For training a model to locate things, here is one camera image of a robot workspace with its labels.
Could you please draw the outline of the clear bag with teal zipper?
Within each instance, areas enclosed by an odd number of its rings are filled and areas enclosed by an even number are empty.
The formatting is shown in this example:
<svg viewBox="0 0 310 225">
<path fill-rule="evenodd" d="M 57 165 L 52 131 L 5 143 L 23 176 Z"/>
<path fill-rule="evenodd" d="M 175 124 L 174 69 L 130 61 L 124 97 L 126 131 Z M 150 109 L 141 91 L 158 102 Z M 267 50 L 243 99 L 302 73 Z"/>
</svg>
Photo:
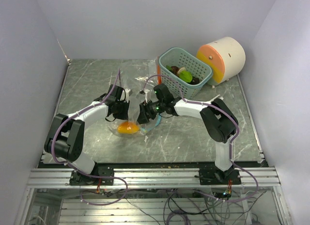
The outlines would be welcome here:
<svg viewBox="0 0 310 225">
<path fill-rule="evenodd" d="M 113 133 L 114 135 L 117 135 L 120 137 L 122 136 L 129 137 L 133 135 L 136 135 L 136 136 L 146 135 L 148 132 L 150 132 L 155 127 L 157 127 L 160 124 L 161 118 L 162 118 L 159 115 L 157 115 L 154 120 L 150 119 L 150 122 L 147 124 L 140 125 L 137 122 L 137 118 L 140 112 L 139 104 L 143 101 L 144 101 L 144 96 L 141 95 L 139 92 L 132 93 L 132 95 L 130 96 L 130 100 L 129 100 L 130 105 L 129 105 L 129 110 L 128 110 L 128 120 L 116 119 L 114 121 L 111 121 L 111 123 L 108 126 L 109 131 L 111 131 L 111 133 Z M 134 134 L 120 134 L 117 131 L 117 128 L 122 122 L 125 122 L 125 121 L 135 122 L 140 127 L 140 130 Z"/>
</svg>

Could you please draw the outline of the orange fake fruit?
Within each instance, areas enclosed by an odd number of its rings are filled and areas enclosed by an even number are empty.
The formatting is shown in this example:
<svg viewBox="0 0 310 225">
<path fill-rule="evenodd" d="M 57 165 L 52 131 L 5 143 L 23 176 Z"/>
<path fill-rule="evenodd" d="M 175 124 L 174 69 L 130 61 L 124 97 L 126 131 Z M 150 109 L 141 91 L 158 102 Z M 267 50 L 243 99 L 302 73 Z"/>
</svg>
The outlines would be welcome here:
<svg viewBox="0 0 310 225">
<path fill-rule="evenodd" d="M 120 134 L 134 134 L 137 133 L 139 130 L 140 127 L 135 122 L 130 121 L 122 122 L 117 128 L 117 131 Z"/>
</svg>

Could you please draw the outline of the clear bag with red zipper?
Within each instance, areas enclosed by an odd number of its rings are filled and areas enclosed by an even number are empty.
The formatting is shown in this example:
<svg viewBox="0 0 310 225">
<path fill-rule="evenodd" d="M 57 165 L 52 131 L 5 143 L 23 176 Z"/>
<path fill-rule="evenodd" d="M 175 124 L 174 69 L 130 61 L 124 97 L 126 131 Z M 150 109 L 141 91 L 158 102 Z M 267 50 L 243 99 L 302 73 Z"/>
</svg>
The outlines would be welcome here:
<svg viewBox="0 0 310 225">
<path fill-rule="evenodd" d="M 142 60 L 141 64 L 137 66 L 137 73 L 134 77 L 135 81 L 145 89 L 153 89 L 154 86 L 159 83 L 159 76 L 155 76 L 160 73 L 158 69 L 158 59 Z"/>
</svg>

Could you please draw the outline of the dark red fake fruit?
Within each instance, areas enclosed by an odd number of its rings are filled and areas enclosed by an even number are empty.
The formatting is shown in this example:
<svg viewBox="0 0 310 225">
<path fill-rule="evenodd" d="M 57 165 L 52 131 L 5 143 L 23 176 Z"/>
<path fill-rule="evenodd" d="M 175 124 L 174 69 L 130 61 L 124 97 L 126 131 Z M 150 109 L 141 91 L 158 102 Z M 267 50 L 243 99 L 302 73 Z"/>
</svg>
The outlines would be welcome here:
<svg viewBox="0 0 310 225">
<path fill-rule="evenodd" d="M 178 71 L 179 71 L 179 68 L 177 66 L 169 66 L 169 65 L 166 65 L 166 69 L 169 70 L 171 73 L 173 74 L 177 74 Z"/>
</svg>

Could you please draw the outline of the green fake fruit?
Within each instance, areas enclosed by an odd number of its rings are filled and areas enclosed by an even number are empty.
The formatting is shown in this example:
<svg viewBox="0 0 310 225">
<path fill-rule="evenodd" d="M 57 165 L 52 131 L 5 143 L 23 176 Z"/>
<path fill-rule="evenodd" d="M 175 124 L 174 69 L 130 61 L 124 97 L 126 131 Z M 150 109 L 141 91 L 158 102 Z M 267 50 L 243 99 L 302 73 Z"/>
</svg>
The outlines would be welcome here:
<svg viewBox="0 0 310 225">
<path fill-rule="evenodd" d="M 186 70 L 186 71 L 182 71 L 179 74 L 179 78 L 186 83 L 190 83 L 192 81 L 193 77 L 192 77 L 191 73 Z"/>
</svg>

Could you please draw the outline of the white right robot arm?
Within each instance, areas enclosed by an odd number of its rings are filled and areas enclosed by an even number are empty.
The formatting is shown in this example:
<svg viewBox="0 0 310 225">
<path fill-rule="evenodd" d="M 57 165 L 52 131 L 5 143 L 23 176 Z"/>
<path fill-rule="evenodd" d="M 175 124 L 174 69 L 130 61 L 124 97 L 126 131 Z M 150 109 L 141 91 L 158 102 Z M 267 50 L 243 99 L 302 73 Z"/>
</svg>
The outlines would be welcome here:
<svg viewBox="0 0 310 225">
<path fill-rule="evenodd" d="M 207 133 L 215 142 L 216 160 L 214 175 L 206 180 L 215 180 L 219 184 L 226 183 L 231 178 L 233 167 L 233 140 L 239 134 L 238 120 L 220 98 L 207 102 L 191 101 L 174 97 L 165 84 L 154 87 L 157 101 L 150 99 L 150 91 L 139 92 L 145 100 L 139 105 L 137 122 L 147 124 L 162 113 L 171 116 L 188 116 L 203 121 Z"/>
</svg>

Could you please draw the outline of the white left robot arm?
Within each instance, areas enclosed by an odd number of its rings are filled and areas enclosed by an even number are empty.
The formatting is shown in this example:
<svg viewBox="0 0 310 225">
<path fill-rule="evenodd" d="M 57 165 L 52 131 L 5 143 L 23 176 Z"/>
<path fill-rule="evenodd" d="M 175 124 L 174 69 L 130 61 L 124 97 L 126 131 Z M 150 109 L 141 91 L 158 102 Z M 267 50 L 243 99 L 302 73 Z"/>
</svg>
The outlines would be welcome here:
<svg viewBox="0 0 310 225">
<path fill-rule="evenodd" d="M 81 178 L 86 184 L 95 184 L 99 178 L 98 166 L 83 152 L 84 132 L 110 115 L 114 119 L 127 120 L 131 94 L 131 89 L 110 85 L 108 93 L 96 98 L 86 108 L 68 115 L 55 115 L 44 151 L 51 154 L 55 162 L 69 164 L 81 171 Z"/>
</svg>

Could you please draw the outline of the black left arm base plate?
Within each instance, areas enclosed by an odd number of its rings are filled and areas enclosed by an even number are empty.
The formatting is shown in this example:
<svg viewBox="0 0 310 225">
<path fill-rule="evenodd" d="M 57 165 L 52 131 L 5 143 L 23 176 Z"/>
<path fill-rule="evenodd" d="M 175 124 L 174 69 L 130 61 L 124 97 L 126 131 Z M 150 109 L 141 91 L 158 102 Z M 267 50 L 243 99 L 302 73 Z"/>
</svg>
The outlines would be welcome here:
<svg viewBox="0 0 310 225">
<path fill-rule="evenodd" d="M 80 170 L 74 170 L 69 179 L 70 186 L 93 186 L 103 185 L 111 186 L 114 181 L 114 171 L 102 164 L 95 163 L 94 169 L 90 174 L 82 173 Z"/>
</svg>

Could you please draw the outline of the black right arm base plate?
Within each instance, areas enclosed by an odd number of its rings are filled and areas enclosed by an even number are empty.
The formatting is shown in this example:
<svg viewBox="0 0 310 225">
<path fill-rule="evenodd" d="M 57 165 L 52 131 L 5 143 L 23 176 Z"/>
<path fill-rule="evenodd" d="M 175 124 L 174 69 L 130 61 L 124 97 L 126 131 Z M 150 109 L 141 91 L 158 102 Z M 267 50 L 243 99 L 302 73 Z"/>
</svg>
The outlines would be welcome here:
<svg viewBox="0 0 310 225">
<path fill-rule="evenodd" d="M 200 169 L 198 175 L 194 176 L 198 178 L 201 185 L 240 185 L 241 178 L 239 171 L 231 167 L 227 171 L 221 171 L 217 167 Z"/>
</svg>

